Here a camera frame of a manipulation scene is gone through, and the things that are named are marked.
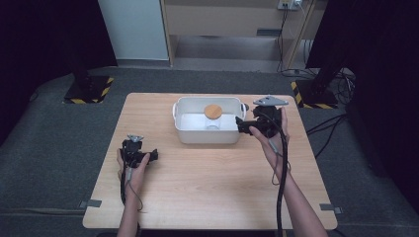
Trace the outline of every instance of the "wall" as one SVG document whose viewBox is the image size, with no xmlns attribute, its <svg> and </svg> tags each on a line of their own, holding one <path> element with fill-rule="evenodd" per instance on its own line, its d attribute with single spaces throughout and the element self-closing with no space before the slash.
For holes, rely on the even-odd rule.
<svg viewBox="0 0 419 237">
<path fill-rule="evenodd" d="M 99 0 L 117 59 L 168 60 L 158 0 Z"/>
</svg>

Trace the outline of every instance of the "handheld controller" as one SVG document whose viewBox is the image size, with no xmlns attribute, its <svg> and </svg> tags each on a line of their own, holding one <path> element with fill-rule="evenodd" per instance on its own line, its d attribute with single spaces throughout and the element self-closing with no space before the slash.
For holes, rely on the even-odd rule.
<svg viewBox="0 0 419 237">
<path fill-rule="evenodd" d="M 281 129 L 281 109 L 277 109 L 276 106 L 284 106 L 288 102 L 273 96 L 267 96 L 254 101 L 253 104 L 258 105 L 253 110 L 253 116 L 256 120 L 244 121 L 236 117 L 238 131 L 253 135 L 249 126 L 254 126 L 268 138 L 275 136 Z"/>
<path fill-rule="evenodd" d="M 123 149 L 121 149 L 121 156 L 123 157 L 126 166 L 136 168 L 137 164 L 141 163 L 142 158 L 144 158 L 147 153 L 150 153 L 148 163 L 158 159 L 157 149 L 154 149 L 152 152 L 145 153 L 140 151 L 142 146 L 141 140 L 144 137 L 129 135 L 128 138 L 129 139 L 124 140 Z"/>
</svg>

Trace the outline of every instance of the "hazard tape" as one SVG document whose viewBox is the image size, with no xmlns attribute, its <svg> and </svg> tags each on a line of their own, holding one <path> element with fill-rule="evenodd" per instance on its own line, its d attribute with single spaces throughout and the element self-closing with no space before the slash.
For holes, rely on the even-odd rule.
<svg viewBox="0 0 419 237">
<path fill-rule="evenodd" d="M 105 89 L 102 91 L 102 95 L 100 98 L 92 99 L 92 100 L 84 100 L 79 98 L 71 98 L 71 99 L 64 99 L 63 103 L 65 104 L 97 104 L 102 103 L 105 100 L 106 95 L 111 88 L 112 83 L 114 82 L 114 78 L 110 77 L 106 84 Z"/>
<path fill-rule="evenodd" d="M 299 93 L 299 89 L 298 86 L 296 85 L 296 82 L 291 82 L 291 86 L 293 88 L 293 93 L 295 95 L 295 101 L 296 104 L 300 107 L 300 108 L 307 108 L 307 109 L 337 109 L 338 106 L 334 105 L 334 104 L 306 104 L 303 99 L 301 94 Z"/>
</svg>

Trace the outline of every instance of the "electrical cable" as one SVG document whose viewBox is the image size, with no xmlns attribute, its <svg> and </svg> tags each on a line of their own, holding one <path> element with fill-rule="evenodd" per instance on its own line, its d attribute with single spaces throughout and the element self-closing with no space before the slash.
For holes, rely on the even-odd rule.
<svg viewBox="0 0 419 237">
<path fill-rule="evenodd" d="M 268 119 L 278 130 L 278 133 L 281 137 L 281 143 L 283 145 L 283 154 L 280 154 L 278 151 L 278 148 L 269 140 L 270 146 L 277 155 L 276 165 L 274 169 L 274 176 L 277 171 L 277 166 L 279 163 L 279 157 L 283 157 L 283 167 L 282 167 L 282 173 L 281 173 L 281 180 L 280 180 L 280 188 L 278 190 L 278 197 L 277 197 L 277 226 L 278 226 L 278 235 L 279 237 L 283 237 L 283 224 L 282 224 L 282 218 L 281 218 L 281 212 L 282 212 L 282 203 L 283 203 L 283 196 L 284 196 L 284 188 L 287 178 L 287 168 L 288 168 L 288 143 L 287 143 L 287 137 L 284 134 L 284 131 L 281 127 L 279 127 L 271 118 L 269 118 L 267 115 L 261 113 L 262 116 L 264 116 L 266 119 Z"/>
<path fill-rule="evenodd" d="M 284 24 L 286 23 L 286 20 L 287 20 L 288 12 L 289 12 L 289 7 L 288 7 L 288 5 L 286 5 L 284 7 L 284 12 L 283 12 L 283 21 L 282 21 L 282 24 L 281 24 L 281 32 L 280 32 L 280 35 L 277 37 L 277 45 L 278 45 L 278 49 L 280 50 L 280 63 L 278 64 L 277 72 L 280 72 L 280 71 L 283 70 L 283 59 L 284 59 L 283 31 L 284 31 Z"/>
<path fill-rule="evenodd" d="M 335 94 L 335 96 L 338 97 L 339 102 L 343 105 L 348 105 L 349 102 L 352 101 L 352 98 L 354 96 L 354 90 L 355 80 L 342 72 L 342 78 L 338 82 L 338 92 Z"/>
<path fill-rule="evenodd" d="M 311 135 L 311 134 L 313 134 L 313 133 L 315 133 L 315 132 L 317 132 L 317 131 L 322 131 L 322 130 L 325 130 L 325 129 L 327 129 L 327 128 L 329 128 L 329 127 L 331 127 L 331 126 L 334 126 L 335 124 L 333 123 L 333 124 L 329 124 L 329 125 L 327 125 L 327 126 L 325 126 L 325 127 L 322 127 L 322 128 L 319 128 L 319 129 L 317 129 L 317 130 L 314 130 L 314 131 L 312 131 L 311 133 L 308 133 L 307 135 Z"/>
<path fill-rule="evenodd" d="M 132 165 L 133 165 L 133 163 L 134 163 L 135 161 L 132 161 L 131 162 L 131 164 L 129 165 L 129 169 L 128 169 L 128 175 L 127 175 L 127 178 L 126 178 L 126 186 L 129 186 L 129 188 L 132 190 L 132 192 L 135 194 L 135 196 L 136 196 L 136 199 L 139 201 L 139 203 L 140 203 L 140 208 L 138 209 L 138 211 L 141 211 L 142 210 L 142 208 L 143 208 L 143 205 L 142 205 L 142 200 L 141 200 L 141 198 L 139 197 L 139 195 L 136 193 L 136 191 L 133 189 L 133 187 L 132 187 L 132 185 L 131 185 L 131 183 L 130 183 L 130 181 L 131 181 L 131 175 L 132 175 Z"/>
<path fill-rule="evenodd" d="M 294 72 L 296 72 L 296 71 L 298 71 L 298 72 L 299 71 L 302 71 L 305 74 L 302 74 L 302 75 L 300 75 L 300 74 L 296 74 L 296 75 L 287 75 L 287 74 L 285 74 L 285 72 L 288 72 L 288 71 L 294 71 Z M 305 79 L 308 79 L 308 80 L 313 79 L 314 76 L 316 75 L 316 74 L 313 74 L 313 72 L 311 72 L 311 71 L 306 71 L 305 69 L 296 69 L 296 68 L 290 68 L 290 69 L 282 70 L 281 71 L 281 74 L 283 76 L 285 76 L 285 77 L 300 77 L 300 78 L 305 78 Z"/>
<path fill-rule="evenodd" d="M 306 133 L 307 133 L 307 134 L 313 133 L 313 131 L 314 131 L 316 128 L 318 128 L 318 127 L 320 127 L 320 126 L 322 126 L 322 125 L 324 125 L 324 124 L 326 124 L 326 123 L 328 123 L 328 122 L 330 122 L 330 121 L 332 121 L 332 120 L 334 120 L 334 119 L 337 119 L 337 118 L 340 118 L 340 117 L 343 117 L 343 116 L 346 116 L 346 114 L 342 114 L 342 115 L 340 115 L 340 116 L 336 116 L 336 117 L 330 118 L 330 119 L 328 119 L 328 120 L 326 120 L 326 121 L 322 122 L 321 124 L 316 125 L 315 127 L 312 127 L 311 129 L 307 130 L 307 131 L 306 131 Z"/>
<path fill-rule="evenodd" d="M 301 18 L 299 18 L 299 21 L 298 21 L 298 26 L 299 26 L 299 24 L 301 23 L 301 20 L 302 19 L 305 19 L 305 11 L 304 11 L 304 9 L 302 8 L 302 6 L 301 6 L 301 4 L 300 3 L 296 3 L 295 2 L 295 4 L 301 9 L 301 12 L 302 12 L 302 17 Z M 291 34 L 291 37 L 292 38 L 294 38 L 295 37 L 295 35 L 293 34 L 293 32 L 291 31 L 291 27 L 289 27 L 289 31 L 290 31 L 290 34 Z"/>
<path fill-rule="evenodd" d="M 340 117 L 340 118 L 338 118 L 338 120 L 335 122 L 335 124 L 333 125 L 333 128 L 332 128 L 332 131 L 330 132 L 330 134 L 329 134 L 329 137 L 327 138 L 327 141 L 326 141 L 326 143 L 323 145 L 323 147 L 317 152 L 317 154 L 314 156 L 315 157 L 315 159 L 317 159 L 318 158 L 318 156 L 323 152 L 323 150 L 326 148 L 326 146 L 329 144 L 329 142 L 330 142 L 330 139 L 332 138 L 332 135 L 333 135 L 333 131 L 335 130 L 335 128 L 336 128 L 336 126 L 339 124 L 339 122 L 340 122 L 340 120 L 342 120 L 342 119 L 345 119 L 347 116 L 346 115 L 344 115 L 344 116 L 342 116 L 342 117 Z"/>
</svg>

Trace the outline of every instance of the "white container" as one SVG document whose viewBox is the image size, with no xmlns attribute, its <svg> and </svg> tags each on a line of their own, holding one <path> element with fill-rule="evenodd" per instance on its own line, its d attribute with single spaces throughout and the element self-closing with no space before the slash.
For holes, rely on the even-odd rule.
<svg viewBox="0 0 419 237">
<path fill-rule="evenodd" d="M 222 115 L 218 129 L 208 129 L 204 109 L 219 105 Z M 236 143 L 240 137 L 235 117 L 245 119 L 246 107 L 235 97 L 182 97 L 173 105 L 173 119 L 182 143 Z"/>
</svg>

